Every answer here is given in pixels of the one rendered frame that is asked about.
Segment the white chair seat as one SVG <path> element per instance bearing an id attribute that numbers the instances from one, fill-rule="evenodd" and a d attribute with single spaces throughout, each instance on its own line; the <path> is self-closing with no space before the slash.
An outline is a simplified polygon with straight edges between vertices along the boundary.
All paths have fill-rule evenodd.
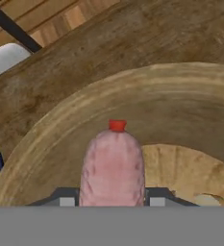
<path id="1" fill-rule="evenodd" d="M 0 46 L 0 74 L 29 58 L 31 53 L 16 43 Z"/>

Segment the pink sausage with red tip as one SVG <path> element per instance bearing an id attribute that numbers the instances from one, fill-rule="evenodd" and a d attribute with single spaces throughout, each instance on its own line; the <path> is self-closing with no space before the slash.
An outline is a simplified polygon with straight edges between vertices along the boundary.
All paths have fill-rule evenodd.
<path id="1" fill-rule="evenodd" d="M 126 125 L 126 120 L 111 119 L 109 128 L 90 141 L 82 168 L 80 207 L 144 205 L 142 150 Z"/>

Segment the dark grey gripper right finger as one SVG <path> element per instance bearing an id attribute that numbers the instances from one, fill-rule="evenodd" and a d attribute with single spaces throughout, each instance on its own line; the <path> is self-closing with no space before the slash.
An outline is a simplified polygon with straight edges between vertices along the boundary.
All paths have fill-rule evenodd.
<path id="1" fill-rule="evenodd" d="M 146 187 L 144 205 L 147 207 L 196 207 L 196 204 L 176 197 L 167 187 Z"/>

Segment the black metal bar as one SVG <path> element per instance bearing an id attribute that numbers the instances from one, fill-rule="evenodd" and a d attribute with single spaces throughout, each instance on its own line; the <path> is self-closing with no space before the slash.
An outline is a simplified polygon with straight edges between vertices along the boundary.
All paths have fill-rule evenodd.
<path id="1" fill-rule="evenodd" d="M 35 53 L 41 49 L 41 46 L 33 38 L 1 10 L 0 27 L 31 52 Z"/>

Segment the wooden bowl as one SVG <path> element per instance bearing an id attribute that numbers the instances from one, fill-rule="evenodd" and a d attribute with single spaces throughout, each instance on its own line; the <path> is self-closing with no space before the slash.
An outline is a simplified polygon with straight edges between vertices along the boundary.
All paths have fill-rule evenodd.
<path id="1" fill-rule="evenodd" d="M 120 72 L 45 114 L 0 173 L 0 206 L 21 206 L 80 183 L 88 142 L 124 119 L 141 144 L 165 143 L 224 161 L 224 64 L 174 63 Z"/>

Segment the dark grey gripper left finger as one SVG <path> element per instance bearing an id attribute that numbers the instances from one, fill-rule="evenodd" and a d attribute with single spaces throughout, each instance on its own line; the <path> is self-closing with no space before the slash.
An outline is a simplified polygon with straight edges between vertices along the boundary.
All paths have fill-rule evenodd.
<path id="1" fill-rule="evenodd" d="M 32 206 L 78 207 L 79 189 L 77 187 L 58 187 L 50 196 L 33 202 Z"/>

